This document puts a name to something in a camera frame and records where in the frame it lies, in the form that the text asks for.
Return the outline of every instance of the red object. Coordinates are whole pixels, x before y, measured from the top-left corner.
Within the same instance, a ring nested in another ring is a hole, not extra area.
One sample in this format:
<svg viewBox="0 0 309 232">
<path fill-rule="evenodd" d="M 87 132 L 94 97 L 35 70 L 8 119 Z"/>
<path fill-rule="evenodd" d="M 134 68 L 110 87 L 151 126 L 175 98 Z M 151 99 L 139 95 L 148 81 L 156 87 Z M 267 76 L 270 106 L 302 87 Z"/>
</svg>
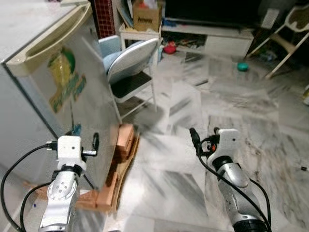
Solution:
<svg viewBox="0 0 309 232">
<path fill-rule="evenodd" d="M 174 52 L 176 52 L 176 47 L 167 45 L 166 47 L 163 48 L 163 51 L 167 54 L 173 54 Z"/>
<path fill-rule="evenodd" d="M 140 8 L 149 8 L 144 2 L 141 2 L 141 3 L 139 4 L 139 7 L 140 7 Z"/>
</svg>

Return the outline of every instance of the fridge sticker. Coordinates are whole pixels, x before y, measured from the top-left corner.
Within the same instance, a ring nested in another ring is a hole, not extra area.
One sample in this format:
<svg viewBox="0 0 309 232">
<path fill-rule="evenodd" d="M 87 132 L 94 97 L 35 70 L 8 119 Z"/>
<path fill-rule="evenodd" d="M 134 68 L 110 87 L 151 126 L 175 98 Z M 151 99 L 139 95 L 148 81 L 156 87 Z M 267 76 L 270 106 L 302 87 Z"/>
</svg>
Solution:
<svg viewBox="0 0 309 232">
<path fill-rule="evenodd" d="M 74 101 L 77 101 L 86 85 L 86 77 L 84 74 L 80 77 L 75 71 L 74 54 L 65 47 L 52 56 L 48 68 L 57 87 L 57 91 L 49 99 L 49 103 L 53 111 L 57 113 L 70 95 L 73 96 Z"/>
</svg>

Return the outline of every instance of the fridge handle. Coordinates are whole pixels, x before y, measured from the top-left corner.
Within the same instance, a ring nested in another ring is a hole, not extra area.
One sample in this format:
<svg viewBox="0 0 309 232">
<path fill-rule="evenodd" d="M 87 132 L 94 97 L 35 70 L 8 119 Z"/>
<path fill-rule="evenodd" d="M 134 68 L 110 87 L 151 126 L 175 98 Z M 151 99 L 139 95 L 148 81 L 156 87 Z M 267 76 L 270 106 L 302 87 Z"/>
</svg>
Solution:
<svg viewBox="0 0 309 232">
<path fill-rule="evenodd" d="M 35 71 L 42 62 L 62 49 L 63 44 L 91 14 L 90 3 L 79 5 L 70 11 L 6 63 L 12 74 L 23 77 Z"/>
</svg>

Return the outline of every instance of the tv stand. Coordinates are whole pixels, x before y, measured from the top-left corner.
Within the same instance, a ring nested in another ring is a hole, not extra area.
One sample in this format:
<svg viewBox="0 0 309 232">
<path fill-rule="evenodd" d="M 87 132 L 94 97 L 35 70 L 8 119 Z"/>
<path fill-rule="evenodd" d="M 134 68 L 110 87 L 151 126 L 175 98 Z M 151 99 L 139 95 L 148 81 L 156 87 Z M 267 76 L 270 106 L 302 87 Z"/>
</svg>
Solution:
<svg viewBox="0 0 309 232">
<path fill-rule="evenodd" d="M 191 48 L 178 49 L 180 51 L 216 54 L 244 58 L 253 41 L 250 30 L 239 30 L 223 27 L 206 27 L 197 25 L 162 26 L 162 31 L 205 35 L 204 49 L 196 50 Z"/>
</svg>

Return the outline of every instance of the cable connector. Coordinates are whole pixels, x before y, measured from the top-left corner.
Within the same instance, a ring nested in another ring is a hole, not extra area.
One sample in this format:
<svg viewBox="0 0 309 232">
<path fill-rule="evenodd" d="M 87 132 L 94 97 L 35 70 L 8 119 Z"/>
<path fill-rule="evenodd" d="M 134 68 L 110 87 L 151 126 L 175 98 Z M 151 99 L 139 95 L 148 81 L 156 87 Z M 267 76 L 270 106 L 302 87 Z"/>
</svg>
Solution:
<svg viewBox="0 0 309 232">
<path fill-rule="evenodd" d="M 211 136 L 208 137 L 209 138 L 209 142 L 213 143 L 213 144 L 218 144 L 220 141 L 220 135 L 218 134 L 213 134 Z"/>
<path fill-rule="evenodd" d="M 48 141 L 46 142 L 46 144 L 47 144 L 47 150 L 57 151 L 57 148 L 58 148 L 57 141 Z"/>
</svg>

